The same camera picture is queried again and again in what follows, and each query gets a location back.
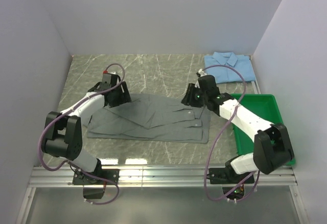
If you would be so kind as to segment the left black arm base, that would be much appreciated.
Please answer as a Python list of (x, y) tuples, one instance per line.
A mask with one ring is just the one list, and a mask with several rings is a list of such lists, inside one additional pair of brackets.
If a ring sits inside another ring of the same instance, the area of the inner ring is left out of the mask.
[[(86, 202), (93, 205), (104, 205), (112, 203), (119, 196), (118, 186), (119, 169), (101, 169), (95, 175), (81, 170), (75, 170), (72, 185), (83, 187), (83, 198)], [(116, 188), (115, 196), (106, 202), (96, 202), (104, 197), (106, 187), (114, 186)]]

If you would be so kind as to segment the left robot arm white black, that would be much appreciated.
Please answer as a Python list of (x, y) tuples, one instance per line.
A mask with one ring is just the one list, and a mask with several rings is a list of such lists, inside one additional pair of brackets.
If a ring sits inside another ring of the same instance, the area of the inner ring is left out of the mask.
[(98, 110), (131, 102), (126, 82), (118, 74), (103, 71), (102, 80), (70, 108), (50, 112), (38, 143), (38, 156), (62, 158), (81, 171), (87, 181), (98, 184), (105, 176), (100, 159), (83, 149), (82, 125)]

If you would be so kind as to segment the grey long sleeve shirt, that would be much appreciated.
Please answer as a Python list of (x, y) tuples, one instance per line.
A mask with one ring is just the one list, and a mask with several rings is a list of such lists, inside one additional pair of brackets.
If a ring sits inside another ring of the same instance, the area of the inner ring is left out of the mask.
[(132, 101), (104, 107), (93, 114), (87, 126), (89, 138), (149, 140), (206, 144), (210, 112), (178, 99), (154, 94), (132, 94)]

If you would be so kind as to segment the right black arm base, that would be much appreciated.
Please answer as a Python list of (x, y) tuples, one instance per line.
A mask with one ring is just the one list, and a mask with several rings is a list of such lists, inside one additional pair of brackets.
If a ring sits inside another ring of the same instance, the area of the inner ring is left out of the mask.
[[(259, 181), (260, 172), (258, 172), (256, 179), (254, 179), (254, 173), (248, 172), (238, 175), (236, 173), (230, 173), (226, 168), (209, 168), (209, 172), (206, 176), (206, 179), (209, 180), (211, 185), (228, 185), (235, 184), (234, 187), (223, 187), (223, 195), (217, 198), (213, 198), (209, 195), (207, 187), (205, 184), (205, 192), (207, 198), (211, 201), (222, 201), (226, 200), (227, 202), (240, 202), (247, 199), (253, 192), (256, 191), (256, 187)], [(251, 190), (246, 194), (245, 184), (254, 183)]]

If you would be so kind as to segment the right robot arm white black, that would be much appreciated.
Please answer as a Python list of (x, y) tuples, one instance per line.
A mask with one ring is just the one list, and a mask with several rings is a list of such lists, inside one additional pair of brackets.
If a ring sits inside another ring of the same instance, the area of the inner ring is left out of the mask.
[(220, 92), (213, 75), (197, 72), (197, 83), (190, 83), (182, 104), (207, 107), (243, 131), (253, 142), (253, 152), (225, 163), (223, 178), (236, 183), (243, 175), (260, 171), (266, 175), (294, 159), (286, 126), (260, 118), (229, 93)]

